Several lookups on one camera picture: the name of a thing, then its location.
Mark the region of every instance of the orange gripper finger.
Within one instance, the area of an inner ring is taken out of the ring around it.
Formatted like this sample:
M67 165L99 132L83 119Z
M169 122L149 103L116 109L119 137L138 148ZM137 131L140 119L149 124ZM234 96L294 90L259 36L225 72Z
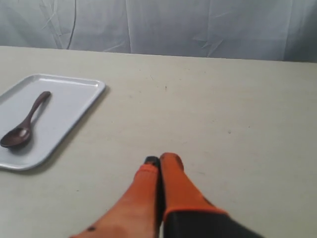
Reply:
M157 238L162 221L159 159L147 157L118 202L98 221L72 238Z
M224 210L207 201L189 180L184 173L184 166L178 155L174 153L162 154L160 166L166 202L164 220L170 213L181 211L227 214Z

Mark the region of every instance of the table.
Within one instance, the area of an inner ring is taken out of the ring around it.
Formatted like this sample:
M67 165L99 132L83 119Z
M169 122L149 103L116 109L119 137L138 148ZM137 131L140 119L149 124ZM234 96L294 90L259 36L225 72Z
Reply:
M165 151L241 224L316 237L316 64L0 47L0 72L0 93L35 73L110 87L46 163L0 171L1 237L82 231Z

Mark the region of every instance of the tray rim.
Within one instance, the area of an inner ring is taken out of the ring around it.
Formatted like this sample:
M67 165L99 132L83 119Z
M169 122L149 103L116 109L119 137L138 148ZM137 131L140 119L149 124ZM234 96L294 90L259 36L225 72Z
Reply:
M97 83L97 91L89 101L89 103L86 103L83 105L82 110L80 111L80 115L74 120L73 124L65 131L63 136L56 142L56 144L48 151L48 153L45 155L44 158L40 159L38 162L34 164L27 164L25 166L17 166L17 165L10 165L10 164L4 164L0 162L0 169L7 169L7 170L12 170L12 171L25 171L32 169L34 167L37 167L38 165L42 164L44 161L46 161L54 152L54 150L60 145L60 143L63 141L63 139L70 133L70 131L77 125L77 123L80 121L80 119L85 115L87 110L96 102L96 100L101 96L101 94L105 91L107 88L107 85L100 81L100 80L95 80L95 79L87 79L87 78L78 78L78 77L70 77L70 76L61 76L61 75L53 75L53 74L42 74L42 73L36 73L36 74L31 74L28 75L21 80L19 80L17 83L13 84L11 87L9 87L7 90L5 90L2 94L0 94L0 97L4 94L7 94L10 90L12 90L14 87L18 86L20 83L22 83L24 80L27 80L28 78L31 77L62 77L63 79L76 79L76 80L85 80L85 81L90 81L90 82L95 82Z

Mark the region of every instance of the white backdrop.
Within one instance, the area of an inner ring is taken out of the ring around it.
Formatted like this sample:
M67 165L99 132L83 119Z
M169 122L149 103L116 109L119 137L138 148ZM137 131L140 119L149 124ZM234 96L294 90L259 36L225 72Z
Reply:
M317 62L317 0L0 0L0 45Z

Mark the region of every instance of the brown spoon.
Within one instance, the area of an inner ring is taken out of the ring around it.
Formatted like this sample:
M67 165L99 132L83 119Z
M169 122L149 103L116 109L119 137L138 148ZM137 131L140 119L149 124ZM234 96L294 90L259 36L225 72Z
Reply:
M37 108L44 102L51 93L49 91L43 92L35 100L29 114L16 128L9 131L1 140L0 145L5 148L13 148L27 144L32 137L31 119Z

